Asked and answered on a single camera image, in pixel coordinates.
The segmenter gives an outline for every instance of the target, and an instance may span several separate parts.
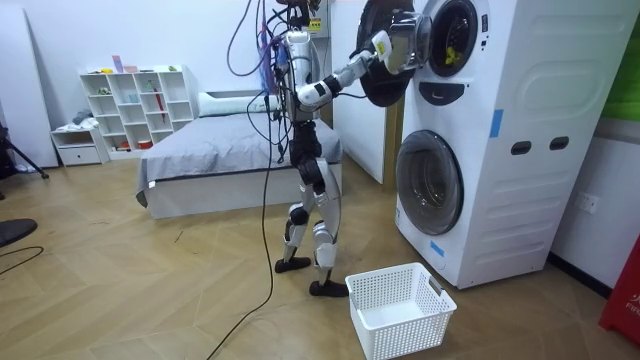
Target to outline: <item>blue tape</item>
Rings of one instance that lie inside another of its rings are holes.
[[[438,255],[444,257],[444,250],[442,250],[438,245],[436,245],[436,243],[434,243],[433,240],[431,240],[431,245],[430,246],[433,249],[433,251],[438,253]]]
[[[503,109],[496,109],[493,112],[493,121],[491,122],[491,133],[489,137],[498,137],[500,134],[500,125],[502,124],[502,115],[504,114]]]

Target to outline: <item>wall outlet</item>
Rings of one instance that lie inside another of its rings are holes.
[[[578,193],[578,196],[576,196],[575,206],[578,209],[586,211],[589,214],[593,215],[598,209],[599,201],[599,197],[581,191]]]

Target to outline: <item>green wall panel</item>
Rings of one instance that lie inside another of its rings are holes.
[[[602,116],[640,122],[640,24],[631,33]]]

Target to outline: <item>white plastic laundry basket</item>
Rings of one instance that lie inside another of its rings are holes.
[[[420,263],[347,276],[351,320],[368,360],[442,344],[457,306]]]

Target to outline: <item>dryer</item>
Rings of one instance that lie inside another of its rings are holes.
[[[541,270],[640,2],[413,6],[431,55],[407,82],[398,229],[458,288]]]

